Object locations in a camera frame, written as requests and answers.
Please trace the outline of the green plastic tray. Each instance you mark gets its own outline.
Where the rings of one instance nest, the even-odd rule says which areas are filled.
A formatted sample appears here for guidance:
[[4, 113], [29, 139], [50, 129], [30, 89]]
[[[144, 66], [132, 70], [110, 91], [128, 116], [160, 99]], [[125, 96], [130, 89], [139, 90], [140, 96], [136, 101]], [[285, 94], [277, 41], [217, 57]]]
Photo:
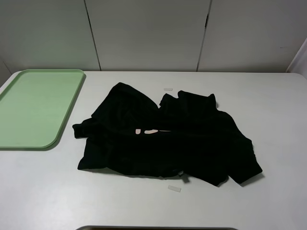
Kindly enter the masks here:
[[0, 147], [45, 149], [55, 143], [82, 87], [79, 69], [19, 72], [0, 94]]

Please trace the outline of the clear tape piece near front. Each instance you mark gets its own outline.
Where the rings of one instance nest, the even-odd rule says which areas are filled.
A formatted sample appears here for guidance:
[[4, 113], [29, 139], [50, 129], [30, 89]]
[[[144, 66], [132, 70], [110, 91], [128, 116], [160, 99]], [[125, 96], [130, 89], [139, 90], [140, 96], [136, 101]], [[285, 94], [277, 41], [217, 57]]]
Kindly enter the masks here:
[[179, 193], [181, 192], [180, 187], [175, 187], [175, 186], [172, 186], [172, 185], [169, 185], [168, 189], [171, 190], [171, 191], [179, 192]]

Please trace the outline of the black short sleeve shirt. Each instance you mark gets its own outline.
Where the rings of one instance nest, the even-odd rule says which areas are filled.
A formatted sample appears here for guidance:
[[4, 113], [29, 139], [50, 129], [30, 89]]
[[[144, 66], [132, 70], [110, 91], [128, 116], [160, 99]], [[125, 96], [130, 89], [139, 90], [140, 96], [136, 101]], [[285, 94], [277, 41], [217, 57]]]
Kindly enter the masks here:
[[187, 174], [214, 186], [228, 178], [241, 184], [262, 173], [252, 141], [218, 110], [214, 94], [179, 91], [156, 104], [120, 82], [73, 130], [86, 139], [79, 170], [163, 178]]

